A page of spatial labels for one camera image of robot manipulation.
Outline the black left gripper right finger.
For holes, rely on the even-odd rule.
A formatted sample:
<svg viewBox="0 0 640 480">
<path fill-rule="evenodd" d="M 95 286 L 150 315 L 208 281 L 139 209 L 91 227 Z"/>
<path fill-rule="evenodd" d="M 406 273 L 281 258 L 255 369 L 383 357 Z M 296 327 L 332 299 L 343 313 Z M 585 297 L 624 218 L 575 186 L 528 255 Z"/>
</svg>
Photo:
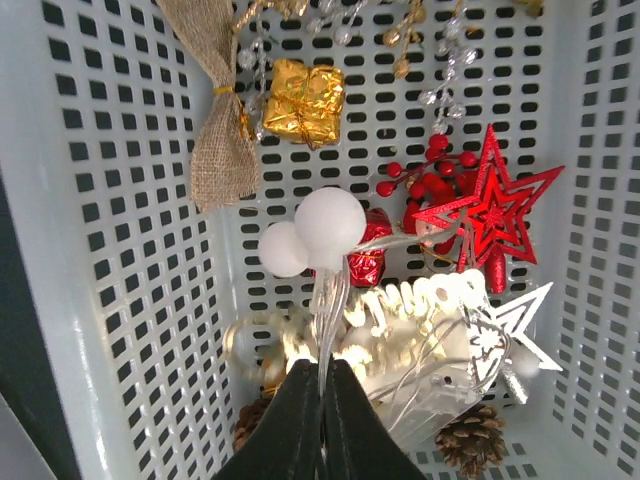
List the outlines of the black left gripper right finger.
<svg viewBox="0 0 640 480">
<path fill-rule="evenodd" d="M 388 434 L 344 360 L 329 364 L 324 441 L 330 479 L 411 480 L 425 475 Z"/>
</svg>

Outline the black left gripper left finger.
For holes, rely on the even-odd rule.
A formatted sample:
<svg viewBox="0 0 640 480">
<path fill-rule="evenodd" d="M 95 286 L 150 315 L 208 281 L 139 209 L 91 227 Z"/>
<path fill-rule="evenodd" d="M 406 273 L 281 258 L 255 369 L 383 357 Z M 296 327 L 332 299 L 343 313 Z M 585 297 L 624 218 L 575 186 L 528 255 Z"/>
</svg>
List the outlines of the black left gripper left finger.
<svg viewBox="0 0 640 480">
<path fill-rule="evenodd" d="M 318 365 L 297 361 L 247 442 L 217 479 L 304 480 L 316 477 L 321 402 Z"/>
</svg>

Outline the clear battery box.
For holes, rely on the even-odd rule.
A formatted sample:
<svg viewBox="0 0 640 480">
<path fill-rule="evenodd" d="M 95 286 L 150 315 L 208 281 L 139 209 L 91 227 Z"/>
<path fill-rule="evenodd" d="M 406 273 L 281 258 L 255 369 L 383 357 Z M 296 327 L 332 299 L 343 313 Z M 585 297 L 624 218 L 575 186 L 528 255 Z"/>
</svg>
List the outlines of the clear battery box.
<svg viewBox="0 0 640 480">
<path fill-rule="evenodd" d="M 412 450 L 479 400 L 473 378 L 444 367 L 429 375 L 397 373 L 368 380 L 365 392 L 390 437 Z"/>
</svg>

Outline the white ball string lights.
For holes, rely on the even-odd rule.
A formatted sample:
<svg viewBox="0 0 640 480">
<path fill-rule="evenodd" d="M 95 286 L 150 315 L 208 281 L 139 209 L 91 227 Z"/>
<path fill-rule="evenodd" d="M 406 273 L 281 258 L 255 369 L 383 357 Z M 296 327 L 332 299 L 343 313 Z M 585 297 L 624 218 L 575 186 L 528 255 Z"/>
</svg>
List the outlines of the white ball string lights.
<svg viewBox="0 0 640 480">
<path fill-rule="evenodd" d="M 335 187 L 313 191 L 299 205 L 291 222 L 271 225 L 261 236 L 258 250 L 263 266 L 279 277 L 293 277 L 305 269 L 315 273 L 313 299 L 307 310 L 318 314 L 322 300 L 337 280 L 351 285 L 348 256 L 359 251 L 391 247 L 409 242 L 406 235 L 395 235 L 360 244 L 367 226 L 365 210 L 350 193 Z M 322 372 L 329 360 L 317 362 Z M 427 375 L 439 369 L 434 366 L 403 373 Z"/>
</svg>

